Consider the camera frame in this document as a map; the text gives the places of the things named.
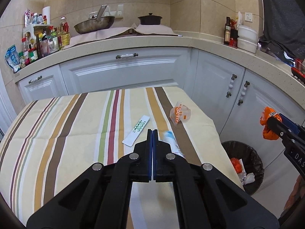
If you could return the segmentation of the large orange plastic bag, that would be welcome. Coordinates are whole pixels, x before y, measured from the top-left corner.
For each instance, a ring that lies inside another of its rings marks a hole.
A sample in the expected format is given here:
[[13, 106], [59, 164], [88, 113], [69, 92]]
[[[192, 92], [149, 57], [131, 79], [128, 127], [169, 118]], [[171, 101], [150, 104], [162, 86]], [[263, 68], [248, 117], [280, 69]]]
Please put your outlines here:
[[240, 173], [243, 172], [243, 167], [242, 167], [240, 159], [231, 158], [230, 161], [231, 161], [231, 163], [232, 163], [232, 165], [234, 167], [234, 170], [236, 171], [237, 174], [240, 174]]

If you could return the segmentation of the white tissue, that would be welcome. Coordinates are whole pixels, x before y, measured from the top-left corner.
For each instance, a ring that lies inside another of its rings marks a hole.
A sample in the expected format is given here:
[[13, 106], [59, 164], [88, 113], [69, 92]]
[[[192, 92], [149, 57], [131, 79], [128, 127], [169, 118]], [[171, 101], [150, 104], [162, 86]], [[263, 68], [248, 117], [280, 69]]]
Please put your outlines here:
[[246, 173], [245, 167], [243, 165], [242, 159], [239, 159], [239, 163], [241, 165], [241, 173], [238, 174], [238, 177], [241, 181], [242, 185], [250, 184], [255, 181], [254, 173]]

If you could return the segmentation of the black lined trash bin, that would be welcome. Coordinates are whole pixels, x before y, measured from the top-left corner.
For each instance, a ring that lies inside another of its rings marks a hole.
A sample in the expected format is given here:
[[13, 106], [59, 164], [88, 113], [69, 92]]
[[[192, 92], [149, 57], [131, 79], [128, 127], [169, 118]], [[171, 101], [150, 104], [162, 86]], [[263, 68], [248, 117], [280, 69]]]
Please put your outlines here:
[[264, 167], [258, 153], [251, 146], [238, 141], [226, 141], [222, 143], [222, 146], [230, 158], [235, 157], [242, 160], [247, 174], [254, 174], [254, 182], [244, 185], [245, 192], [253, 195], [258, 191], [264, 178]]

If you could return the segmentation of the red tray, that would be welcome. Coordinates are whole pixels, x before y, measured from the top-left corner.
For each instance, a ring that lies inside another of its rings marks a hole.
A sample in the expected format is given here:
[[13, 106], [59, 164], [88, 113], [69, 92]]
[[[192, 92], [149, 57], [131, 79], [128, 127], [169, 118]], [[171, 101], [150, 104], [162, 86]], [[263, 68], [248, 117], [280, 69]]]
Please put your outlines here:
[[305, 83], [305, 66], [304, 60], [300, 60], [296, 58], [294, 60], [293, 66], [291, 67], [291, 72], [293, 77], [301, 81], [303, 84]]

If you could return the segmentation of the white green label strip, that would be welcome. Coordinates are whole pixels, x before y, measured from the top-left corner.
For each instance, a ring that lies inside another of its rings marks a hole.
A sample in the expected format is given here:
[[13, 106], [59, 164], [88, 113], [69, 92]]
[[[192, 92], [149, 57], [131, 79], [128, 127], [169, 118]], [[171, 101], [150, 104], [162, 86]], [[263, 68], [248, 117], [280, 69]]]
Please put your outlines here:
[[150, 117], [143, 115], [136, 125], [133, 127], [132, 131], [124, 138], [122, 143], [129, 147], [132, 147], [138, 136], [141, 134], [142, 130], [145, 128], [149, 122]]

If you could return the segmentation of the striped tablecloth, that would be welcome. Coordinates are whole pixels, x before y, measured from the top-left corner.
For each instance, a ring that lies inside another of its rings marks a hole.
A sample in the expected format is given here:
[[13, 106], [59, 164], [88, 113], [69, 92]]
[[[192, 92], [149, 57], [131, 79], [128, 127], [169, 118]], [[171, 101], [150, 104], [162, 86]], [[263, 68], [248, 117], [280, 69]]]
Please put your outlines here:
[[[174, 126], [170, 110], [191, 110]], [[210, 163], [231, 181], [240, 180], [223, 149], [214, 122], [175, 86], [134, 88], [37, 100], [16, 117], [1, 142], [1, 194], [22, 225], [93, 163], [104, 165], [133, 152], [122, 141], [143, 116], [159, 138], [171, 131], [189, 163]]]

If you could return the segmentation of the stacked white bowls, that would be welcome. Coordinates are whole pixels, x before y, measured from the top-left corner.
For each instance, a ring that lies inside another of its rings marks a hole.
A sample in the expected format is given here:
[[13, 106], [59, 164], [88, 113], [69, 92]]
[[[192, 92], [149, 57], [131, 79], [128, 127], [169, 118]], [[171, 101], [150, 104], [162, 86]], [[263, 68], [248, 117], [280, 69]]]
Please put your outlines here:
[[258, 48], [258, 32], [244, 25], [239, 25], [237, 31], [237, 47], [251, 53], [256, 53]]

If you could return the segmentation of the dark hanging cloth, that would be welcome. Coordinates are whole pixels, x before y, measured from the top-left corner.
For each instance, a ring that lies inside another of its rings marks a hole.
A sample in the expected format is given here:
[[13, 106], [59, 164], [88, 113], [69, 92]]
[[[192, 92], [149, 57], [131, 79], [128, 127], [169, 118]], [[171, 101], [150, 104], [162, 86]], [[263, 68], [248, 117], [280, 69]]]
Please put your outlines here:
[[304, 0], [263, 0], [262, 49], [292, 66], [304, 60]]

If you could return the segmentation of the dark sauce bottle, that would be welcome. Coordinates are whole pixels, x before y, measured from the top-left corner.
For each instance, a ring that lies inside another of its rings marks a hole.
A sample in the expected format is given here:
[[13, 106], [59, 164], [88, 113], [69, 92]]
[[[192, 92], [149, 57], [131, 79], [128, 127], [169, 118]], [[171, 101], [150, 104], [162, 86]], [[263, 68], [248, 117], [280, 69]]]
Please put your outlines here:
[[230, 17], [227, 17], [226, 23], [225, 23], [225, 33], [224, 33], [224, 44], [225, 45], [230, 44], [230, 36], [231, 36], [231, 22], [230, 22]]

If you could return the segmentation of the cooking oil bottle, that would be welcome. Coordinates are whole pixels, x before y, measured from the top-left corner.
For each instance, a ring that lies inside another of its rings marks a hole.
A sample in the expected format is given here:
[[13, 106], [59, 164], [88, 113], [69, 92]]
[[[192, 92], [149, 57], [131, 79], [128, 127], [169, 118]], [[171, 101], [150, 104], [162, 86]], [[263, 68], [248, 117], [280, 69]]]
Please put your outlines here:
[[65, 16], [61, 17], [59, 26], [60, 26], [60, 30], [59, 30], [58, 36], [60, 37], [61, 46], [63, 48], [70, 44], [69, 25], [67, 22], [67, 18]]

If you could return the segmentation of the steel wok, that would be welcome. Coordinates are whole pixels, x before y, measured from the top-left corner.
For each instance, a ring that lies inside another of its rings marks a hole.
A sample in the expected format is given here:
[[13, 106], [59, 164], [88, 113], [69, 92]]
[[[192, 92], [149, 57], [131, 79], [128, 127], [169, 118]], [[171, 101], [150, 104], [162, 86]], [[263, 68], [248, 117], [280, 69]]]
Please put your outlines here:
[[95, 18], [89, 17], [88, 20], [80, 22], [74, 26], [78, 34], [87, 34], [94, 31], [109, 29], [115, 20], [114, 16], [102, 16], [107, 8], [107, 5], [102, 5], [97, 12]]

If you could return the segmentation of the black casserole pot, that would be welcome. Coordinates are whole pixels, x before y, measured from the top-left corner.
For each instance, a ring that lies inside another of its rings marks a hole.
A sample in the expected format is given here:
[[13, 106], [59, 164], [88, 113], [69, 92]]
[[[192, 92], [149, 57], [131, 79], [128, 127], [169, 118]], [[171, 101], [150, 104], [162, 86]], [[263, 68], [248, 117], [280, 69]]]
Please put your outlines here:
[[160, 25], [162, 17], [149, 13], [148, 15], [138, 17], [141, 25]]

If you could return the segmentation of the paper towel roll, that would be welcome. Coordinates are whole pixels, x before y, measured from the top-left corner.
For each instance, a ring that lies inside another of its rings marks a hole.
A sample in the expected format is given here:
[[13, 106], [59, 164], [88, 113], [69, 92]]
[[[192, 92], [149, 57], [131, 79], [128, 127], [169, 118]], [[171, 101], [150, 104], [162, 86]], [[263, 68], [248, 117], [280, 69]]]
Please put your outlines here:
[[46, 6], [42, 9], [42, 15], [46, 16], [47, 18], [47, 24], [50, 24], [51, 22], [51, 7], [50, 6]]

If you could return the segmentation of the wall power socket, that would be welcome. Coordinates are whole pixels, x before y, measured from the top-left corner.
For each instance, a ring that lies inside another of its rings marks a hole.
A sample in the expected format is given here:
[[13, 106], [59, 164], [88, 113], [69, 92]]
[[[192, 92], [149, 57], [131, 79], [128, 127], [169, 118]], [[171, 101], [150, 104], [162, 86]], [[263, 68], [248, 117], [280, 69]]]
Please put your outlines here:
[[253, 22], [253, 14], [250, 12], [245, 13], [245, 21], [246, 22]]

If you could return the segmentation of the wall double switch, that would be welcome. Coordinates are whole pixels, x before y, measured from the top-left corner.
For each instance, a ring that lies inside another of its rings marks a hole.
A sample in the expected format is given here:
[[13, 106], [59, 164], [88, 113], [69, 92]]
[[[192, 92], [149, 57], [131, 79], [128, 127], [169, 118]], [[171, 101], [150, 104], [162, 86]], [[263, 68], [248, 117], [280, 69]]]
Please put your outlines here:
[[112, 10], [109, 5], [107, 5], [103, 15], [103, 17], [112, 16], [115, 19], [122, 19], [124, 17], [124, 5], [118, 4], [117, 8]]

